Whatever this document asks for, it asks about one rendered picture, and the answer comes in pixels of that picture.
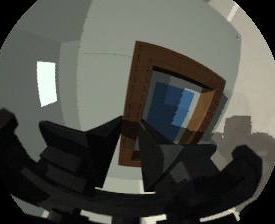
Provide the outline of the brown rectangular picture frame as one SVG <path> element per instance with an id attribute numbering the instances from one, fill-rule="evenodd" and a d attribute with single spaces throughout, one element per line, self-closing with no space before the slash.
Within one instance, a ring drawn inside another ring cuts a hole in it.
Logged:
<path id="1" fill-rule="evenodd" d="M 227 80 L 200 61 L 161 45 L 136 40 L 126 89 L 120 167 L 141 168 L 141 121 L 174 144 L 198 144 L 225 91 Z"/>

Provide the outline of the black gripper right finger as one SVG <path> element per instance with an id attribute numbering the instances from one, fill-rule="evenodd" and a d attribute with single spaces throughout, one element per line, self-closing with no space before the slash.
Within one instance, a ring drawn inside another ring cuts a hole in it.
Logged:
<path id="1" fill-rule="evenodd" d="M 145 193 L 156 192 L 154 186 L 168 175 L 178 161 L 198 160 L 214 155 L 217 145 L 213 144 L 174 144 L 162 136 L 152 125 L 141 121 L 138 131 L 138 152 L 142 169 L 142 189 Z"/>

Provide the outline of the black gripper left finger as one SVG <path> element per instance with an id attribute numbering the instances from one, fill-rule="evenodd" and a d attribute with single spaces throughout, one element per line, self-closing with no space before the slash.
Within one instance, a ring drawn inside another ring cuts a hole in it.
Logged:
<path id="1" fill-rule="evenodd" d="M 40 121 L 39 128 L 44 143 L 84 159 L 96 181 L 97 188 L 102 188 L 108 175 L 109 165 L 112 164 L 110 161 L 114 149 L 117 148 L 118 137 L 121 135 L 122 119 L 124 116 L 106 121 L 100 127 L 90 128 L 86 132 L 62 127 L 61 124 L 57 125 L 48 120 Z"/>

